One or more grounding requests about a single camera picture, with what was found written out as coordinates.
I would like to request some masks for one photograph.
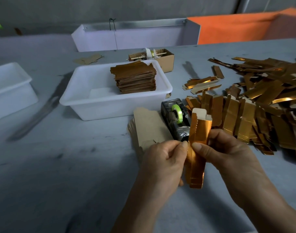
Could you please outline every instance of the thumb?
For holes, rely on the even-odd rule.
[[[208,162],[212,163],[215,167],[218,167],[224,159],[223,153],[214,150],[208,145],[202,143],[193,143],[192,148],[197,154],[205,158]]]
[[[181,166],[183,166],[187,158],[187,150],[188,150],[187,141],[181,142],[179,145],[177,145],[177,147],[174,150],[174,154],[171,157],[174,163],[178,163]]]

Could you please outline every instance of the gray table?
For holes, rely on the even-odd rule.
[[[124,62],[141,49],[104,51],[97,64]],[[171,98],[185,98],[181,86],[189,78],[212,75],[216,57],[294,62],[296,39],[168,47],[175,54],[174,70],[166,74]],[[132,116],[82,121],[70,107],[59,105],[28,135],[6,139],[36,113],[54,92],[61,76],[74,70],[72,60],[92,52],[38,57],[0,58],[16,61],[33,78],[39,102],[0,120],[0,232],[108,232],[122,209],[138,171],[127,133]],[[222,67],[225,79],[216,93],[239,82]],[[296,162],[282,151],[265,156],[252,147],[272,182],[296,209]],[[248,232],[254,230],[235,205],[219,173],[207,164],[204,187],[178,188],[163,208],[155,232]]]

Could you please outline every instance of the fingernail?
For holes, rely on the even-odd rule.
[[[201,143],[193,143],[192,148],[195,150],[200,150],[202,148]]]
[[[182,143],[182,147],[183,147],[183,148],[187,148],[187,147],[188,147],[188,142],[187,142],[187,141],[183,141],[183,143]]]

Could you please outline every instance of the white plastic tray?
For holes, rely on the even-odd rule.
[[[84,121],[132,115],[136,107],[160,110],[161,102],[173,88],[156,60],[143,62],[152,63],[157,71],[155,91],[120,94],[110,68],[129,62],[80,66],[75,69],[60,103],[70,105]]]
[[[0,118],[38,101],[31,80],[18,63],[0,66]]]

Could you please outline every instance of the small cardboard box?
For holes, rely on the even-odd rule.
[[[161,66],[163,72],[167,73],[167,72],[173,71],[174,54],[166,49],[158,49],[155,51],[157,54],[166,52],[166,54],[160,55],[161,56],[160,58],[155,58],[155,60],[159,62],[159,65]],[[131,58],[140,57],[141,55],[146,55],[146,52],[139,52],[139,53],[135,53],[135,54],[130,54],[129,61],[136,61],[138,59],[131,60]]]

